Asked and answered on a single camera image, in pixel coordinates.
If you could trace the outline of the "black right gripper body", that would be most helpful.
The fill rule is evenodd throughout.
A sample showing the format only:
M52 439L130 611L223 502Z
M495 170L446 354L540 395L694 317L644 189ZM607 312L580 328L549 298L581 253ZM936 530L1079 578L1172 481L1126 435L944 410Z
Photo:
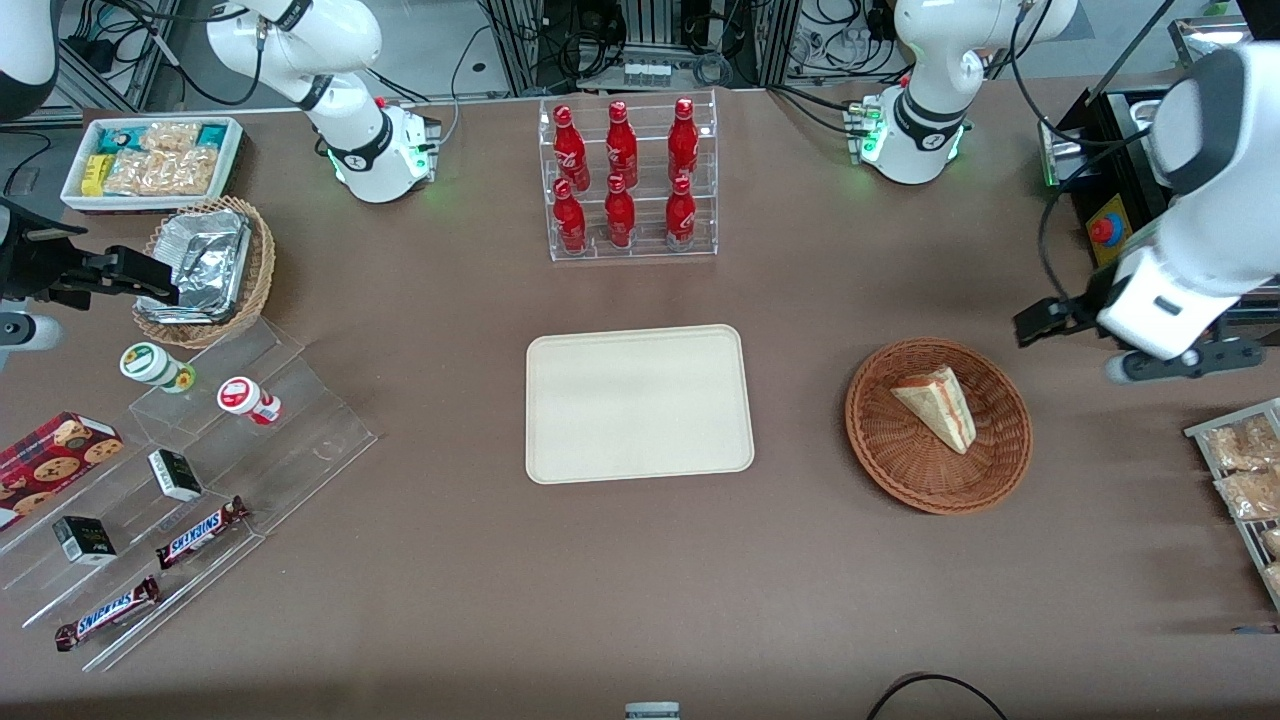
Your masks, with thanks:
M45 290L59 275L92 275L84 269L84 260L93 255L70 241L84 234L84 227L52 220L8 199L1 204L4 300L46 302Z

